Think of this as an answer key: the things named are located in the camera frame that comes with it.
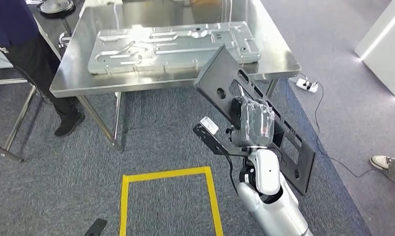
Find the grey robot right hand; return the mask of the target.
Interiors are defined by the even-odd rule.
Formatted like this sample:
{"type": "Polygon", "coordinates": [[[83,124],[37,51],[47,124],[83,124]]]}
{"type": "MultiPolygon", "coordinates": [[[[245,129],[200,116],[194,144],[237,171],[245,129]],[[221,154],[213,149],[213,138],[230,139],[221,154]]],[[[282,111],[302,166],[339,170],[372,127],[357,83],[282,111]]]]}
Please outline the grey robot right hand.
{"type": "Polygon", "coordinates": [[[253,100],[238,96],[235,100],[240,106],[240,129],[233,129],[230,138],[237,147],[262,146],[273,142],[274,111],[264,100],[253,100]]]}

